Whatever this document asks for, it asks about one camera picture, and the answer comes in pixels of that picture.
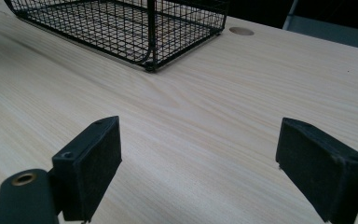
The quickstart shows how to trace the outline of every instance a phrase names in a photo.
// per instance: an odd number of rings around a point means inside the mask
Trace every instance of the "wood grain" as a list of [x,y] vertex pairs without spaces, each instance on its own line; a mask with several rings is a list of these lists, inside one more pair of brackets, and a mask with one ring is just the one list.
[[358,150],[358,49],[232,18],[157,74],[18,20],[0,1],[0,183],[119,115],[123,163],[93,223],[322,223],[278,169],[283,117]]

